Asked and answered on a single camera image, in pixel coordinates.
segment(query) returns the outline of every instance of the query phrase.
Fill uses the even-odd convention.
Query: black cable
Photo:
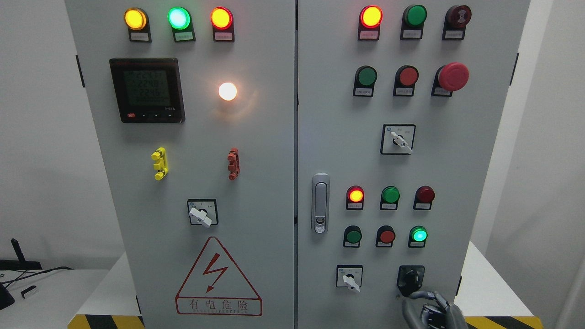
[[[54,270],[72,270],[72,268],[68,268],[68,267],[66,267],[66,266],[59,266],[59,267],[57,267],[57,268],[54,268],[54,269],[48,269],[48,270],[44,270],[44,271],[41,271],[41,272],[37,272],[37,273],[35,273],[35,274],[31,274],[31,275],[29,275],[29,276],[25,276],[25,277],[18,277],[18,278],[14,279],[14,280],[10,280],[10,281],[4,281],[4,282],[0,282],[0,283],[2,283],[3,285],[5,285],[5,284],[7,284],[7,283],[12,283],[12,282],[16,282],[16,281],[20,281],[20,280],[28,279],[28,278],[29,278],[29,277],[31,277],[31,276],[35,276],[35,275],[39,275],[39,274],[45,274],[45,273],[49,273],[49,272],[52,272],[52,271],[54,271]]]
[[[19,270],[14,270],[15,272],[21,272],[19,276],[16,277],[15,280],[20,279],[20,277],[22,277],[24,274],[26,274],[26,271],[19,271]],[[4,288],[8,289],[8,287],[13,284],[14,281],[11,281],[10,283],[8,283]]]

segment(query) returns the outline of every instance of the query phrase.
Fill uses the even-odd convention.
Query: white indicator light
[[[219,86],[219,96],[225,101],[231,101],[237,94],[238,89],[233,83],[222,83]]]

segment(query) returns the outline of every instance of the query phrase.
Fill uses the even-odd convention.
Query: electrical control cabinet
[[[298,0],[298,328],[407,328],[401,291],[419,286],[453,300],[528,4],[382,0],[364,17],[367,1]]]
[[[66,6],[146,328],[293,328],[294,0]]]

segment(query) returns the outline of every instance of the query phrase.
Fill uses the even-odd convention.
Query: orange terminal block
[[[229,180],[235,180],[240,175],[240,157],[238,149],[232,148],[228,153]]]

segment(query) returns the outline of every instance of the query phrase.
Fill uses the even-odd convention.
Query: emergency stop button
[[[433,96],[451,97],[469,81],[469,69],[459,62],[449,63],[437,70],[433,85]]]

